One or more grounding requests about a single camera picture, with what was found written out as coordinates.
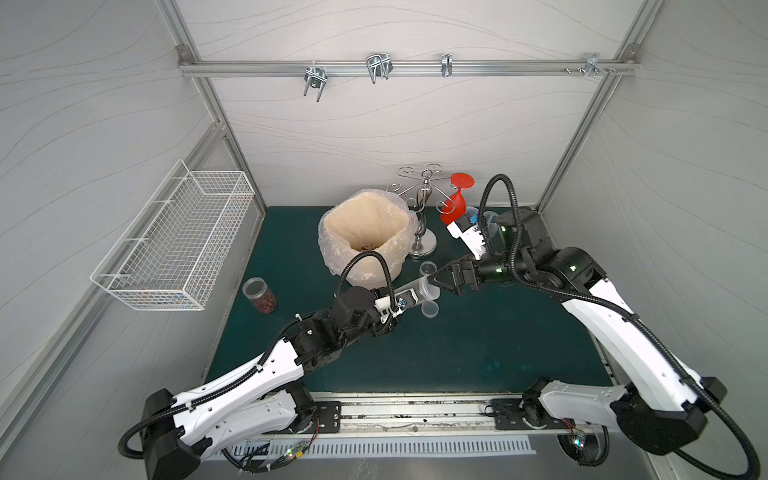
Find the clear plastic jar lid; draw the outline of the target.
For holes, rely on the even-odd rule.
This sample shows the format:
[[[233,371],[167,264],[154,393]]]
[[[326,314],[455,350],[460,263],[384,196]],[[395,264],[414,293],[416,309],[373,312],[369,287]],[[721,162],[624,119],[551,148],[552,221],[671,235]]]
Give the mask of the clear plastic jar lid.
[[[435,301],[425,301],[421,304],[420,311],[426,318],[435,318],[439,314],[440,308]]]

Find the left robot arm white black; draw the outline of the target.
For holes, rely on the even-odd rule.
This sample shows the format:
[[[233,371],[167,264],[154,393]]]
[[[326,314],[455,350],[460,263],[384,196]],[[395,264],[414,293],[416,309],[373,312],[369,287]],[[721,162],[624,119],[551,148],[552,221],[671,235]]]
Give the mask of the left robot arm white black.
[[[251,361],[193,390],[153,393],[141,420],[119,438],[118,453],[142,461],[149,479],[185,479],[211,455],[253,435],[311,425],[317,405],[302,378],[361,338],[389,333],[406,309],[380,253],[356,255],[342,273],[366,258],[381,266],[384,287],[338,287],[330,308],[298,316]]]

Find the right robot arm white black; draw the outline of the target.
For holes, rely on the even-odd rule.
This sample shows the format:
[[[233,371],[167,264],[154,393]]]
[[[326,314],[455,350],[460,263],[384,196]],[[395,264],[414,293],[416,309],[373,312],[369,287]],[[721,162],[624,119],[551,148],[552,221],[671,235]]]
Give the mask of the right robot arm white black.
[[[438,211],[451,236],[462,240],[470,252],[430,275],[430,283],[456,295],[462,294],[464,286],[477,291],[491,283],[516,283],[546,293],[591,333],[629,379],[625,385],[594,387],[542,377],[522,395],[518,409],[525,423],[532,429],[544,428],[549,419],[565,423],[570,432],[560,436],[560,445],[584,466],[600,465],[608,450],[602,448],[594,460],[587,460],[576,421],[599,425],[604,431],[618,429],[649,454],[673,453],[714,478],[728,479],[730,473],[683,450],[699,439],[707,413],[713,413],[745,454],[747,466],[740,478],[758,478],[761,465],[756,449],[721,405],[727,393],[723,383],[700,376],[680,361],[627,306],[587,252],[554,248],[542,217],[519,206],[507,175],[489,180],[483,201],[498,183],[504,185],[510,201],[509,211],[496,219],[502,250],[494,249],[484,214],[467,214],[465,205],[451,196]]]

